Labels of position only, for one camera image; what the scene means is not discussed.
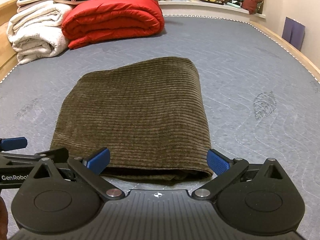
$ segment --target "red comforter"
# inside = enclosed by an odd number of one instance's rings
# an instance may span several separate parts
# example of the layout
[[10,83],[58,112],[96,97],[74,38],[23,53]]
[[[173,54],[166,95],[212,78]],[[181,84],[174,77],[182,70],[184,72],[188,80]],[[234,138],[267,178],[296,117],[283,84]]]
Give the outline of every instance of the red comforter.
[[112,39],[149,36],[164,28],[156,0],[89,0],[63,20],[62,33],[70,49]]

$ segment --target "folded corduroy cloth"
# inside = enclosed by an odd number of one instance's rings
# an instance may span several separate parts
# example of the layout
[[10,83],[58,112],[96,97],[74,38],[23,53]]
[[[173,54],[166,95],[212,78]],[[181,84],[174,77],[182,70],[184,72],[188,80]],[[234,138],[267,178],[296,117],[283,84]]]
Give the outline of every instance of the folded corduroy cloth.
[[196,67],[163,57],[84,75],[62,104],[51,142],[59,147],[71,157],[108,147],[102,174],[124,179],[212,176]]
[[164,28],[156,0],[90,0],[63,20],[62,32],[70,49],[100,41],[150,36]]
[[72,5],[45,1],[17,13],[8,22],[8,40],[15,42],[18,31],[33,24],[50,27],[60,26],[63,16],[73,8]]

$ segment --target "crosshair logo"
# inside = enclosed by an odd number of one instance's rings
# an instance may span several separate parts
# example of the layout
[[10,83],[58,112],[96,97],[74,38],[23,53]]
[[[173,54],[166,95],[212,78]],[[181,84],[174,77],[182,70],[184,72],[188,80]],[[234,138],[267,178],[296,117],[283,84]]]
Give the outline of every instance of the crosshair logo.
[[162,196],[164,196],[162,193],[160,193],[160,192],[157,192],[157,193],[155,193],[155,194],[153,194],[156,198],[160,198],[160,197],[162,197]]

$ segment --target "white towel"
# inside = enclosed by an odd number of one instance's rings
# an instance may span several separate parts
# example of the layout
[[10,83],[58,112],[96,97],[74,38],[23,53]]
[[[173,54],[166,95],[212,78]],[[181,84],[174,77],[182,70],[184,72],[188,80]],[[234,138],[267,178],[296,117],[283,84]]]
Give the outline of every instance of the white towel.
[[14,15],[7,29],[7,37],[10,42],[15,41],[18,31],[29,25],[59,26],[62,24],[63,16],[71,11],[74,6],[69,4],[55,3],[52,0],[41,2]]
[[12,48],[18,53],[20,65],[43,57],[54,57],[69,44],[60,27],[32,24],[20,29],[15,35]]
[[39,3],[42,3],[42,2],[44,2],[44,0],[41,0],[41,1],[38,1],[38,2],[33,2],[33,3],[30,3],[30,4],[25,5],[23,7],[18,6],[17,13],[20,13],[20,12],[22,12],[22,11],[24,11],[24,10],[26,10],[26,9],[34,6],[34,5],[36,5],[36,4],[39,4]]

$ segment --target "gray mattress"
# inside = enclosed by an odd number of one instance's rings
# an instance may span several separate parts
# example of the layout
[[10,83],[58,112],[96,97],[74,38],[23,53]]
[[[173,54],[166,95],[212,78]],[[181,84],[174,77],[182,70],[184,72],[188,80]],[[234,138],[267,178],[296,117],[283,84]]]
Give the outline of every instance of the gray mattress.
[[[249,24],[166,17],[161,35],[109,41],[21,65],[0,85],[0,135],[25,136],[19,153],[48,150],[64,98],[85,73],[163,56],[198,68],[212,147],[250,163],[278,159],[305,204],[298,231],[320,239],[320,84],[288,52]],[[106,178],[125,191],[188,189],[178,184]],[[8,208],[16,190],[3,190]],[[9,236],[17,231],[10,214]]]

